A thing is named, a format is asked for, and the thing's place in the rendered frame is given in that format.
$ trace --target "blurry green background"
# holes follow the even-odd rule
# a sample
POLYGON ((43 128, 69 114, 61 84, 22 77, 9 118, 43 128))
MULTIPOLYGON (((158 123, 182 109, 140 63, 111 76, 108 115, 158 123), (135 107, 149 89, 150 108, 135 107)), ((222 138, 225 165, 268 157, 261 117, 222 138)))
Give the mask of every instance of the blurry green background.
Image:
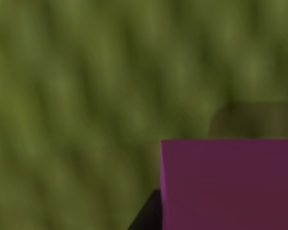
POLYGON ((125 230, 161 139, 288 137, 281 102, 288 0, 0 0, 0 230, 125 230))

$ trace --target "maroon surface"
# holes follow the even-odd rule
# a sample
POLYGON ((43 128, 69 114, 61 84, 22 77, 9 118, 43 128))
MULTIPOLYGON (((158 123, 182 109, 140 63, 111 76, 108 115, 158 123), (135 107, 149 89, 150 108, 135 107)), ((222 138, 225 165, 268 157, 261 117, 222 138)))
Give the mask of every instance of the maroon surface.
POLYGON ((288 230, 288 140, 161 142, 164 230, 288 230))

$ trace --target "purple cube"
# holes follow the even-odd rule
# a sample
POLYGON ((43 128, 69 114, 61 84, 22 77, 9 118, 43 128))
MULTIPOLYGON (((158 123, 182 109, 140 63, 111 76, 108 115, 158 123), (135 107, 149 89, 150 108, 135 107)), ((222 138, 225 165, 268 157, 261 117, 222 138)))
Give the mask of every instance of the purple cube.
POLYGON ((163 230, 288 230, 288 139, 161 142, 163 230))

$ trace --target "box top face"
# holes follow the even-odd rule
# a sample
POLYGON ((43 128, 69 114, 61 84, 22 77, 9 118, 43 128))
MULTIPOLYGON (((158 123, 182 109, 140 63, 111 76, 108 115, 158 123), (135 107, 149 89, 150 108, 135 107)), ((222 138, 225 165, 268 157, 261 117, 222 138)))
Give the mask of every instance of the box top face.
POLYGON ((165 230, 288 230, 288 140, 161 142, 165 230))

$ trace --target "magenta block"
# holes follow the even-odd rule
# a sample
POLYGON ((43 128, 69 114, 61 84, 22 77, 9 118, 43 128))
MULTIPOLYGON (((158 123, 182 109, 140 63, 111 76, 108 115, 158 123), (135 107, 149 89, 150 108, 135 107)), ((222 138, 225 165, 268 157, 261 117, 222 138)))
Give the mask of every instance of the magenta block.
POLYGON ((161 142, 163 230, 288 230, 288 140, 161 142))

